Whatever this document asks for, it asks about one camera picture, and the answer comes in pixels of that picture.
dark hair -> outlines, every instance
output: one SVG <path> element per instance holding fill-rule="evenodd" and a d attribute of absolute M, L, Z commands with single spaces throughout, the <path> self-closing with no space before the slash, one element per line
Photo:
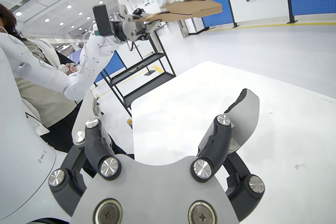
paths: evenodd
<path fill-rule="evenodd" d="M 15 29 L 15 27 L 17 25 L 17 20 L 16 20 L 15 16 L 13 15 L 13 13 L 9 9 L 4 7 L 1 3 L 0 3 L 0 17 L 5 19 L 4 28 L 7 30 L 8 34 L 16 37 L 17 39 L 24 40 L 20 36 L 20 35 L 22 35 L 22 33 L 18 32 Z"/>

yellow floor line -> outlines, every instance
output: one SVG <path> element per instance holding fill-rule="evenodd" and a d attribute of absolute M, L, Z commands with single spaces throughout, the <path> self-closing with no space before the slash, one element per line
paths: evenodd
<path fill-rule="evenodd" d="M 280 27 L 280 26 L 311 26 L 311 25 L 336 25 L 336 23 L 331 22 L 321 22 L 321 23 L 294 23 L 294 24 L 271 24 L 271 25 L 258 25 L 258 26 L 247 26 L 247 27 L 236 27 L 234 29 L 240 29 L 240 28 L 260 28 L 260 27 Z M 221 30 L 228 30 L 232 28 L 213 28 L 207 30 L 207 32 L 218 32 Z"/>
<path fill-rule="evenodd" d="M 159 73 L 162 73 L 162 72 L 163 72 L 163 70 L 162 70 L 160 67 L 158 67 L 158 66 L 151 66 L 151 67 L 149 67 L 149 68 L 154 68 L 154 69 L 157 70 Z M 125 81 L 119 83 L 118 86 L 125 84 L 125 83 L 128 82 L 129 80 L 132 80 L 132 79 L 134 79 L 135 77 L 138 77 L 138 76 L 140 76 L 141 74 L 143 74 L 143 73 L 145 73 L 145 72 L 147 72 L 147 71 L 144 70 L 144 71 L 141 71 L 141 72 L 137 73 L 136 75 L 131 76 L 129 79 L 127 79 L 127 80 L 125 80 Z M 106 91 L 106 92 L 100 94 L 98 97 L 100 98 L 101 96 L 105 95 L 106 93 L 108 93 L 108 92 L 110 92 L 110 91 L 112 91 L 112 90 L 109 89 L 108 91 Z"/>

white floor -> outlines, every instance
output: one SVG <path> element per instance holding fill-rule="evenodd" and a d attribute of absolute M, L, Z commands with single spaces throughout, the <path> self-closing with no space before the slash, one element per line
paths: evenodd
<path fill-rule="evenodd" d="M 160 38 L 177 75 L 201 62 L 212 61 L 336 98 L 336 25 L 212 30 L 182 38 L 178 26 L 170 23 L 160 31 Z M 158 72 L 150 77 L 144 74 L 140 71 L 120 90 L 129 93 Z M 106 84 L 99 85 L 93 93 L 101 95 L 99 103 L 108 132 L 117 144 L 133 152 L 125 109 Z"/>

white table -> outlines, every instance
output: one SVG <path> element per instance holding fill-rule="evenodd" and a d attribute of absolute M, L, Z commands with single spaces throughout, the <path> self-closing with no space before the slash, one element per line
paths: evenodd
<path fill-rule="evenodd" d="M 335 223 L 336 100 L 281 81 L 205 62 L 132 103 L 137 161 L 196 155 L 214 117 L 248 88 L 260 98 L 257 128 L 238 150 L 265 194 L 244 223 Z M 227 173 L 216 174 L 224 189 Z"/>

person's hand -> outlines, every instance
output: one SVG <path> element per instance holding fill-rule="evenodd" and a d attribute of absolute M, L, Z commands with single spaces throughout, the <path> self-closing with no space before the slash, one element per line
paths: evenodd
<path fill-rule="evenodd" d="M 74 66 L 74 63 L 67 63 L 65 66 L 69 68 L 69 71 L 66 73 L 68 76 L 74 72 L 77 72 L 77 67 Z"/>

